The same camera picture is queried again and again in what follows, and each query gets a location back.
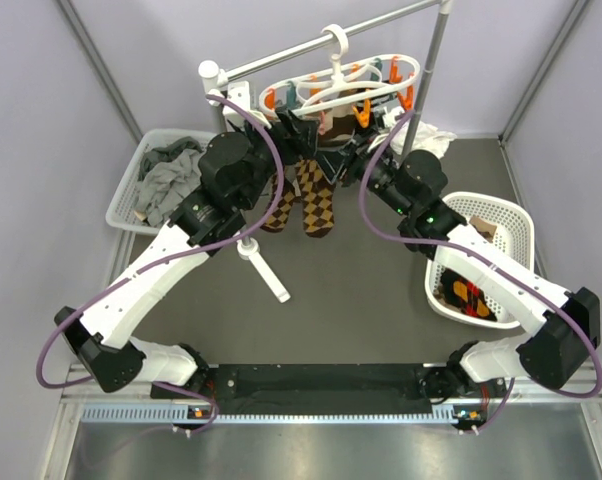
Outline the brown argyle sock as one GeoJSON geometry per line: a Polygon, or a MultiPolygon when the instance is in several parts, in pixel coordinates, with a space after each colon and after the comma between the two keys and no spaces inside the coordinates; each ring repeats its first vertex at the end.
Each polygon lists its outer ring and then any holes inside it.
{"type": "Polygon", "coordinates": [[[261,225],[261,229],[268,233],[280,233],[286,227],[290,218],[292,207],[299,201],[295,185],[294,170],[291,166],[284,169],[284,182],[279,201],[272,214],[261,225]]]}
{"type": "Polygon", "coordinates": [[[311,238],[323,238],[335,226],[335,186],[327,180],[316,160],[300,160],[295,170],[304,232],[311,238]]]}

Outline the yellow orange peg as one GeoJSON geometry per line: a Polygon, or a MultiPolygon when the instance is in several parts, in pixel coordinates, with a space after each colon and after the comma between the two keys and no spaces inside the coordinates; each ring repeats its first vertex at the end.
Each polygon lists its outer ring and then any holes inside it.
{"type": "Polygon", "coordinates": [[[353,105],[352,111],[360,127],[368,128],[370,125],[371,117],[371,100],[365,99],[361,107],[353,105]]]}

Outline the white oval peg hanger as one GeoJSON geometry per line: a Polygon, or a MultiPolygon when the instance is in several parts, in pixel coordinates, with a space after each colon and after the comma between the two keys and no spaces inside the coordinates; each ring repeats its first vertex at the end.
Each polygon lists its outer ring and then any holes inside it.
{"type": "MultiPolygon", "coordinates": [[[[297,116],[308,116],[344,105],[362,105],[365,99],[372,102],[396,95],[408,98],[414,92],[422,71],[418,60],[405,54],[380,54],[346,63],[349,38],[345,30],[330,24],[323,31],[335,44],[330,53],[330,67],[266,87],[276,90],[275,110],[278,106],[286,107],[297,116]]],[[[262,92],[258,97],[260,111],[262,92]]]]}

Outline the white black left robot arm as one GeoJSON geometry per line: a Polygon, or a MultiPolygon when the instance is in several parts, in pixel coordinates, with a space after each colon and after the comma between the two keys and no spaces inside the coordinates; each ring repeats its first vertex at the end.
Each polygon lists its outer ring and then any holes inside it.
{"type": "Polygon", "coordinates": [[[59,334],[102,391],[134,382],[172,384],[190,397],[205,390],[208,374],[195,350],[142,341],[134,332],[175,285],[226,246],[237,246],[279,302],[290,299],[259,247],[243,242],[250,229],[243,211],[254,208],[270,179],[284,179],[285,166],[316,151],[316,122],[285,110],[277,116],[265,125],[246,114],[244,127],[213,137],[198,161],[198,186],[150,246],[85,306],[57,313],[59,334]]]}

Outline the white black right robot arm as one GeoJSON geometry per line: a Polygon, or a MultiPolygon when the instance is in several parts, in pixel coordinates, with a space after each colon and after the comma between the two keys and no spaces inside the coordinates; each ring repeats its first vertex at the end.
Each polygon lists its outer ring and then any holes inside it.
{"type": "Polygon", "coordinates": [[[447,380],[468,396],[484,382],[528,377],[566,395],[566,383],[586,360],[598,359],[600,299],[590,289],[576,291],[553,283],[485,240],[441,197],[448,178],[427,150],[410,152],[398,166],[387,141],[375,149],[366,139],[316,152],[331,178],[360,184],[402,217],[394,241],[443,266],[495,300],[523,332],[500,341],[471,342],[457,350],[447,380]]]}

